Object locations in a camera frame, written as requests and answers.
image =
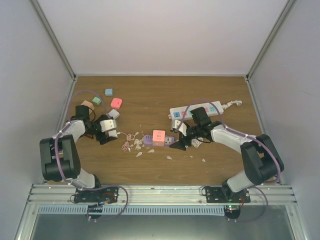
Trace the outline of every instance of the pink block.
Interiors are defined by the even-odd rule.
[[[162,147],[165,145],[166,131],[153,130],[152,145]]]
[[[110,106],[113,108],[113,109],[119,109],[120,106],[122,104],[122,99],[121,98],[114,98],[112,99],[112,102],[110,104]]]

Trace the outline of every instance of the power strip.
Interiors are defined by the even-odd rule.
[[[221,103],[219,101],[212,101],[212,103],[218,108],[219,112],[222,114],[224,112],[223,107],[221,106]],[[208,102],[207,103],[200,103],[200,104],[195,104],[191,105],[184,117],[184,120],[191,120],[191,110],[197,109],[200,107],[204,107],[206,114],[211,117],[211,116],[216,116],[218,115],[217,110]],[[181,120],[185,111],[187,109],[187,106],[180,106],[180,107],[174,107],[170,108],[170,114],[169,114],[169,119],[171,119],[172,122],[175,120]]]

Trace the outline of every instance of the gray floor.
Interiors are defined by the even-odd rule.
[[[247,206],[242,219],[259,216],[264,207]],[[84,215],[40,214],[33,240],[290,240],[284,207],[270,207],[252,223],[228,222],[222,216],[123,215],[107,222],[88,222]]]

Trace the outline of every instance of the orange block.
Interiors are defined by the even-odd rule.
[[[165,145],[166,131],[153,130],[152,145],[163,147]]]
[[[83,103],[81,103],[81,105],[85,105],[85,106],[87,106],[89,108],[89,114],[92,113],[92,110],[95,110],[94,105],[89,101],[83,101]]]

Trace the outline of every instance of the white panel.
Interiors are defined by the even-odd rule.
[[[247,74],[286,0],[40,0],[76,74]]]
[[[39,141],[54,134],[71,78],[27,0],[0,1],[0,239],[14,239]]]
[[[320,1],[298,0],[253,75],[258,101],[311,239],[319,239]]]

